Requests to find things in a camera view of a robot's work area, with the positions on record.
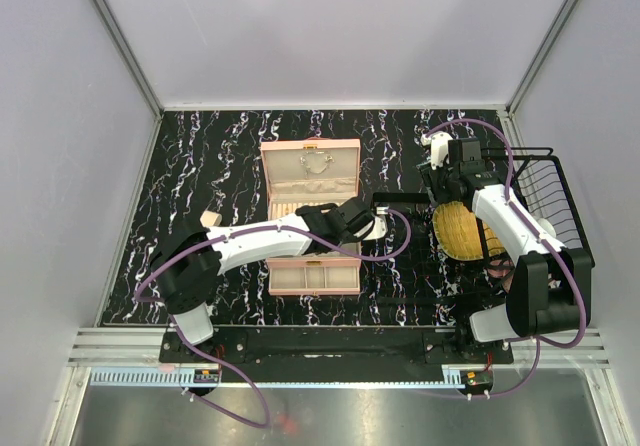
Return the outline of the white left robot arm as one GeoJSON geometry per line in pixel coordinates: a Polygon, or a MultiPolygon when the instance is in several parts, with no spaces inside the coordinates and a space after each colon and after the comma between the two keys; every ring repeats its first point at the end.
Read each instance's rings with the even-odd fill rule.
{"type": "Polygon", "coordinates": [[[181,350],[196,362],[215,352],[214,327],[206,301],[225,273],[272,258],[341,253],[361,257],[358,247],[385,236],[386,221],[360,198],[341,203],[278,203],[280,212],[259,223],[222,227],[207,212],[211,225],[186,229],[172,237],[151,263],[160,297],[183,337],[181,350]]]}

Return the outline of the pink jewelry box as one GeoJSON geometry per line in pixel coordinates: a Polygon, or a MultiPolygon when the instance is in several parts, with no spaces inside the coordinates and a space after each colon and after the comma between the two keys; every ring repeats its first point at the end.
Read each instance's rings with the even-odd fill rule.
{"type": "MultiPolygon", "coordinates": [[[[358,139],[308,138],[264,142],[260,146],[267,186],[268,218],[297,217],[313,234],[335,242],[344,224],[338,207],[359,194],[358,139]]],[[[361,261],[352,255],[312,244],[301,257],[268,259],[269,293],[273,296],[355,296],[360,292],[361,261]]]]}

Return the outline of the cream ring box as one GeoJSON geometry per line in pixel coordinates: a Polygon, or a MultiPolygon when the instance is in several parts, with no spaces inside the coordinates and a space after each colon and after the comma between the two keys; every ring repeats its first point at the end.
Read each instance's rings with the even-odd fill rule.
{"type": "Polygon", "coordinates": [[[218,227],[222,222],[222,216],[213,211],[205,210],[200,216],[200,223],[204,228],[218,227]]]}

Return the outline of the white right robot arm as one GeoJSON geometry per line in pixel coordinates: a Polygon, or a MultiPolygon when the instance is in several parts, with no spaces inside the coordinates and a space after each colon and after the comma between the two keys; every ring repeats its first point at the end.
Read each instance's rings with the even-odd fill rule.
{"type": "Polygon", "coordinates": [[[569,248],[545,230],[521,204],[507,174],[489,169],[478,140],[434,133],[422,141],[429,159],[419,170],[435,204],[462,203],[496,235],[514,270],[504,304],[473,313],[470,327],[454,337],[454,350],[466,362],[486,355],[490,342],[574,330],[564,348],[577,346],[589,324],[592,261],[583,248],[569,248]]]}

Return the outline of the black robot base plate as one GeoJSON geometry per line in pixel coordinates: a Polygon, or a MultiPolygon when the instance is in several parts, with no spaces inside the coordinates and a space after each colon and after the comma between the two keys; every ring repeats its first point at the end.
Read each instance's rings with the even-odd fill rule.
{"type": "Polygon", "coordinates": [[[232,364],[270,357],[367,357],[423,360],[428,364],[511,365],[501,341],[477,343],[454,327],[222,326],[197,346],[232,364]]]}

